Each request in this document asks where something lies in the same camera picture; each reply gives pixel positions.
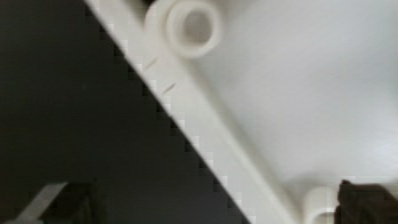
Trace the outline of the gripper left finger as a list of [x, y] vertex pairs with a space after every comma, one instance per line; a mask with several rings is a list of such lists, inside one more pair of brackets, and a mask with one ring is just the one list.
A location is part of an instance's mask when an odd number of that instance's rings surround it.
[[13, 219], [13, 224], [98, 224], [91, 183], [50, 183]]

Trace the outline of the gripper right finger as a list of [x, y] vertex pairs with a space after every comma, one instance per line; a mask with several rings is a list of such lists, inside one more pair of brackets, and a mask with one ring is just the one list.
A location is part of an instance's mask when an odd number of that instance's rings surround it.
[[398, 224], [398, 198], [379, 184], [342, 181], [335, 224]]

